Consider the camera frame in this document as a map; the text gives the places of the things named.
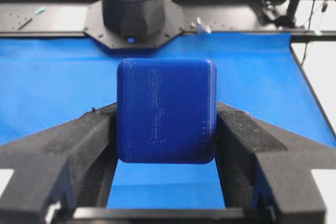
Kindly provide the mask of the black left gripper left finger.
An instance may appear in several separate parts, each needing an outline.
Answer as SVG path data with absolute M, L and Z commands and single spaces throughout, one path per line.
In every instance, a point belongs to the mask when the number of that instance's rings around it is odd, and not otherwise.
M 116 104 L 1 146 L 1 223 L 46 223 L 52 206 L 106 207 Z

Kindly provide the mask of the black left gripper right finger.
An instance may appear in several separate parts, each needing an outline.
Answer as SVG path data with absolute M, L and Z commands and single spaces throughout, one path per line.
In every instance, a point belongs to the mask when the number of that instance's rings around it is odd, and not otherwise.
M 335 149 L 217 103 L 216 165 L 227 207 L 273 223 L 335 223 Z

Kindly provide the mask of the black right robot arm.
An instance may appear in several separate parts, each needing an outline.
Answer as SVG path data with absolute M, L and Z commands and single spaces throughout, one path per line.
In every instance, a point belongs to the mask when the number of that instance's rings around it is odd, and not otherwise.
M 184 31 L 172 0 L 99 0 L 86 13 L 84 32 L 110 49 L 156 49 Z

